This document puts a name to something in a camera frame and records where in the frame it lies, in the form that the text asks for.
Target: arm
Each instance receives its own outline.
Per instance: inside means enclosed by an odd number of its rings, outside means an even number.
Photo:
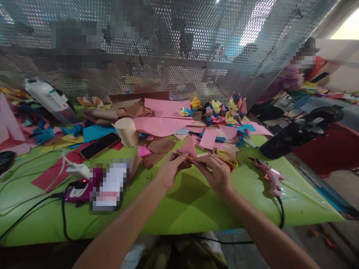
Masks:
[[[147,220],[172,188],[176,174],[190,167],[182,164],[186,158],[185,154],[177,158],[174,154],[167,155],[151,183],[91,242],[73,269],[118,269]]]
[[[232,187],[228,165],[213,155],[197,158],[197,161],[200,163],[195,166],[239,218],[271,268],[319,269],[295,242]],[[213,171],[201,163],[208,164]]]

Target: hand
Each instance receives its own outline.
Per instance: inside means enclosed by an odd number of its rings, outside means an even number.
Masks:
[[[173,152],[168,154],[163,161],[155,180],[163,184],[166,191],[169,191],[175,183],[176,175],[183,169],[191,168],[187,162],[188,153],[177,155]]]
[[[202,172],[211,188],[218,195],[225,193],[232,188],[230,181],[230,168],[214,155],[196,158],[194,165]],[[204,164],[207,164],[213,171],[210,172]]]

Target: black cable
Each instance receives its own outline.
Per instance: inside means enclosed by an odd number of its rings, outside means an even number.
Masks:
[[[68,236],[68,234],[67,234],[67,229],[66,229],[65,195],[66,195],[68,189],[69,189],[70,187],[72,187],[72,186],[73,186],[73,184],[71,184],[71,183],[70,183],[69,185],[67,185],[67,187],[66,187],[66,189],[64,190],[64,192],[62,193],[62,197],[61,197],[62,223],[63,223],[63,225],[64,225],[64,235],[65,235],[66,239],[67,239],[68,241],[70,241],[70,242],[72,242],[73,240]]]
[[[282,215],[280,217],[280,224],[279,224],[279,228],[282,229],[284,226],[284,208],[283,208],[283,203],[280,197],[276,197],[279,204],[280,204],[280,208],[282,211]],[[192,237],[194,238],[198,238],[198,239],[203,239],[203,240],[209,240],[209,241],[213,241],[213,242],[217,242],[220,243],[222,245],[248,245],[248,244],[254,244],[253,241],[234,241],[234,242],[224,242],[224,241],[219,241],[219,240],[215,240],[215,239],[211,239],[211,238],[206,238],[206,237],[201,237],[201,236],[197,236],[197,235],[192,235]]]
[[[37,207],[39,204],[41,204],[42,202],[46,201],[49,198],[60,198],[62,195],[62,192],[59,193],[55,193],[52,194],[50,196],[45,197],[44,199],[42,199],[41,201],[37,202],[35,205],[33,205],[28,211],[26,211],[13,225],[11,225],[11,227],[9,229],[7,229],[5,231],[5,233],[2,234],[2,236],[0,237],[0,242],[1,240],[4,238],[4,236],[12,229],[14,228],[31,210],[33,210],[35,207]]]

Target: perforated metal sheet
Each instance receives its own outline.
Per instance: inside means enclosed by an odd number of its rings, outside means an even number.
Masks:
[[[0,0],[0,81],[252,105],[337,0]]]

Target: person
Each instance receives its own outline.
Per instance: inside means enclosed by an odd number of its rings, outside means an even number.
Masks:
[[[309,68],[314,63],[316,52],[315,39],[309,37],[303,48],[290,60],[289,64],[268,86],[262,96],[251,108],[251,112],[258,115],[260,121],[275,120],[283,116],[284,111],[271,104],[273,98],[281,91],[286,91],[292,97],[300,95],[302,87],[300,68]]]
[[[73,269],[120,268],[147,220],[172,188],[177,173],[191,167],[186,163],[187,156],[168,154],[150,184],[89,244]],[[227,164],[211,155],[196,158],[194,166],[238,217],[272,269],[319,268],[307,253],[234,189]]]

